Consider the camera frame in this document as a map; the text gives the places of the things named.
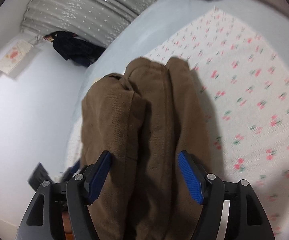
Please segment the brown coat with fur collar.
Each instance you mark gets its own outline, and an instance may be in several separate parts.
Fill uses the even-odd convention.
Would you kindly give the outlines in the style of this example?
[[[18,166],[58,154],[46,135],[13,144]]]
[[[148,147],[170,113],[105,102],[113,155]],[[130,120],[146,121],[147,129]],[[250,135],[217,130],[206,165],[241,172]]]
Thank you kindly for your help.
[[[201,206],[189,194],[177,156],[185,150],[209,170],[211,152],[188,63],[137,58],[124,74],[96,81],[81,109],[81,163],[112,154],[89,208],[99,238],[190,239]]]

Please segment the white cherry print sheet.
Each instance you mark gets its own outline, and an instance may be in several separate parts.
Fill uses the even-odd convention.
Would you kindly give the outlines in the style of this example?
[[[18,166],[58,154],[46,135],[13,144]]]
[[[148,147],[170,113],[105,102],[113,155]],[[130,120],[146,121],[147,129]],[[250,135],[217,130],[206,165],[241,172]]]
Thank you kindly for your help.
[[[230,209],[249,207],[235,222],[225,221],[226,238],[245,232],[251,239],[289,239],[289,70],[275,49],[216,7],[140,57],[188,63],[209,138],[207,171],[230,182],[249,181],[261,202],[268,232],[256,233],[255,204],[237,190]]]

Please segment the light blue bed mattress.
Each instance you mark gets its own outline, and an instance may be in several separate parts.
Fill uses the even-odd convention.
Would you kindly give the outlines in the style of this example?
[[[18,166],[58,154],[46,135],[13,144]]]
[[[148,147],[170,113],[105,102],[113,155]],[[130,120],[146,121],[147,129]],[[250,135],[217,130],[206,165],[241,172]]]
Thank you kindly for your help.
[[[140,14],[90,66],[81,85],[72,121],[81,115],[81,101],[93,81],[123,73],[133,59],[144,56],[185,25],[219,8],[264,35],[289,67],[289,18],[259,0],[158,0]]]

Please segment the grey dotted curtain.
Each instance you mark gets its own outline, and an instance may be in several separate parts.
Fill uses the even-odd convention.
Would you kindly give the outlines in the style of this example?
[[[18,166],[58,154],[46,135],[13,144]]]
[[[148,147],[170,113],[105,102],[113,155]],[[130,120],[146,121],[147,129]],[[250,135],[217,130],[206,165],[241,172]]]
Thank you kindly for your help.
[[[157,0],[30,0],[22,30],[44,36],[70,31],[107,47]]]

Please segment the wall calendar with red print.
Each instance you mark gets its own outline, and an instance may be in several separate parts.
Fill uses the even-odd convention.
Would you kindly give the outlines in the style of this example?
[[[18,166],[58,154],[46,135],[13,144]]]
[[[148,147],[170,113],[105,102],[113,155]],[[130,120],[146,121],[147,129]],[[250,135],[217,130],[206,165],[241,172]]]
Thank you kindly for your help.
[[[0,76],[15,78],[39,52],[38,45],[43,42],[40,35],[31,40],[18,39],[11,43],[8,50],[0,57]]]

